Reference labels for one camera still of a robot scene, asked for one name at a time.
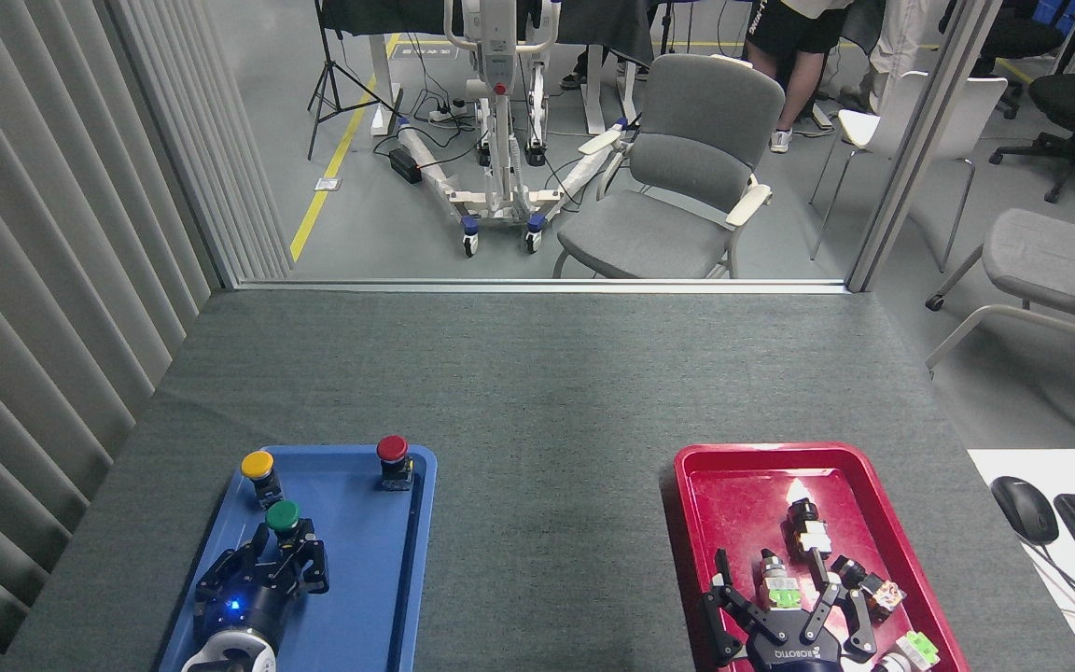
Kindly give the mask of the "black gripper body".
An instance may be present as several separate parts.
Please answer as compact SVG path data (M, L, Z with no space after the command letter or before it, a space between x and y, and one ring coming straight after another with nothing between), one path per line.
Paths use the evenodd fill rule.
M205 641L226 630L252 630L266 641L282 641L287 615L301 595L298 580L273 578L257 571L255 580L233 575L202 580L194 592L194 638Z
M747 659L754 671L842 671L841 658L841 643L827 628L811 643L792 634L785 645L777 645L762 631L747 639Z

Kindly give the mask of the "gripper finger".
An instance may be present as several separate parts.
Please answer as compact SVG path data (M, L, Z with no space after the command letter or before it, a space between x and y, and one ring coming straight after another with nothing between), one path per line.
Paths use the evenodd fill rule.
M196 583L194 598L238 599L240 595L268 590L272 586L270 570L259 569L258 561L269 537L268 527L257 527L247 543L223 552Z
M300 533L280 541L281 574L293 580L304 594L327 594L328 557L324 541L315 533Z
M872 633L868 598L863 591L863 582L869 578L869 571L852 558L838 554L832 564L832 571L825 567L820 551L806 551L803 557L809 564L812 581L819 591L819 600L812 609L809 620L803 626L803 645L817 642L825 633L825 621L831 615L832 607L840 607L845 616L848 639L842 648L858 663L866 663L874 656L877 641Z
M734 587L728 551L717 549L714 553L714 566L716 574L711 580L708 591L701 595L701 607L704 610L705 621L711 630L714 660L717 666L728 666L739 658L739 655L746 649L746 645L725 628L722 612L729 613L735 624L749 637L761 634L776 643L777 632L771 628L763 609L756 607L752 601Z

